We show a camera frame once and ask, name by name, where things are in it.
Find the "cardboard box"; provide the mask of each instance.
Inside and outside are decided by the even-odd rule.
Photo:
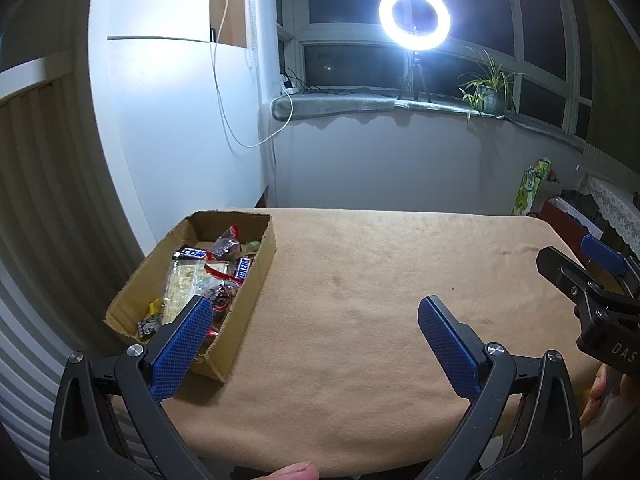
[[[138,342],[136,323],[148,312],[148,304],[164,296],[164,286],[175,250],[190,246],[210,246],[230,225],[239,228],[240,242],[260,240],[255,261],[240,291],[227,311],[220,333],[203,347],[191,370],[224,382],[228,377],[242,336],[254,310],[273,255],[276,238],[271,216],[257,212],[200,211],[182,220],[149,254],[113,300],[104,322],[128,344]]]

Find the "beige blanket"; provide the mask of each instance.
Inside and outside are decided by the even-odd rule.
[[[200,456],[324,476],[432,458],[463,415],[417,323],[436,294],[513,354],[562,352],[576,391],[596,363],[572,304],[538,275],[568,247],[542,221],[458,214],[272,210],[278,251],[228,383],[189,374],[162,403]],[[510,404],[511,413],[517,399]]]

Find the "windowsill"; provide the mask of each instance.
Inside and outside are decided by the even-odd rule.
[[[321,93],[294,94],[292,121],[303,121],[319,117],[331,117],[343,114],[354,114],[364,112],[391,112],[395,108],[404,108],[414,112],[439,112],[446,114],[462,115],[467,114],[482,117],[486,120],[510,121],[519,127],[536,133],[551,137],[559,142],[567,144],[579,152],[584,150],[585,141],[580,137],[568,136],[557,126],[543,123],[527,116],[508,113],[500,118],[481,114],[471,109],[461,101],[453,98],[432,95],[433,103],[413,101],[409,99],[398,100],[395,97],[375,94],[370,91],[357,92],[347,95],[332,95]],[[289,118],[291,112],[289,98],[286,96],[277,98],[271,105],[271,113],[277,121],[284,122]]]

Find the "tripod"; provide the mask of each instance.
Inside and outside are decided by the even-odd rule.
[[[398,99],[402,99],[402,94],[404,93],[404,89],[409,86],[409,82],[411,82],[411,86],[414,89],[414,100],[418,101],[418,87],[416,85],[417,77],[422,81],[422,88],[424,89],[424,93],[427,95],[427,102],[431,102],[431,93],[429,92],[429,87],[427,86],[427,78],[424,76],[424,67],[422,66],[422,60],[418,55],[419,52],[414,52],[414,61],[411,63],[409,70],[406,73],[404,78],[404,82],[400,87],[400,93],[398,94]]]

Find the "human hand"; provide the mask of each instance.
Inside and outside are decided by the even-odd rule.
[[[596,374],[596,378],[593,381],[593,386],[589,393],[589,400],[584,407],[584,411],[580,416],[580,427],[585,428],[600,411],[602,406],[602,396],[607,387],[607,380],[609,378],[609,365],[602,365]],[[629,376],[622,376],[620,381],[620,396],[626,400],[626,402],[632,404],[640,403],[640,381],[632,379]]]
[[[320,473],[311,462],[300,462],[256,480],[319,480]]]

